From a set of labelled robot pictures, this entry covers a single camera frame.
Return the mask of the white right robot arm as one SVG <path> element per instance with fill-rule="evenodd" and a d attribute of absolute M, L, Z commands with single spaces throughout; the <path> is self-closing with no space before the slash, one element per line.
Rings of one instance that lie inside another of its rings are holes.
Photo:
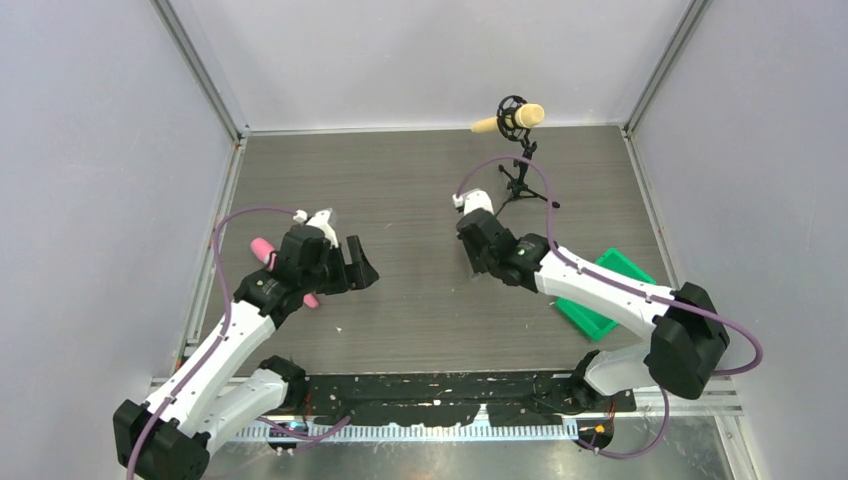
<path fill-rule="evenodd" d="M 456 225 L 476 273 L 508 286 L 574 302 L 636 334 L 638 345 L 588 353 L 572 374 L 571 397 L 596 410 L 611 396 L 657 385 L 699 398 L 729 345 L 725 327 L 701 287 L 678 290 L 639 282 L 586 262 L 538 234 L 517 238 L 490 212 L 476 209 Z"/>

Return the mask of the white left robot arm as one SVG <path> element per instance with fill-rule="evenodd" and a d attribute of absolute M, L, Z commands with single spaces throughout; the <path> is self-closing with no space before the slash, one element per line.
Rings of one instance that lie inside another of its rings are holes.
<path fill-rule="evenodd" d="M 286 232 L 270 265 L 241 281 L 222 320 L 185 364 L 142 403 L 126 400 L 117 408 L 117 459 L 130 478 L 199 479 L 214 454 L 260 416 L 305 405 L 305 370 L 277 355 L 240 386 L 225 386 L 305 295 L 363 290 L 378 281 L 359 237 L 346 241 L 342 250 L 315 225 Z"/>

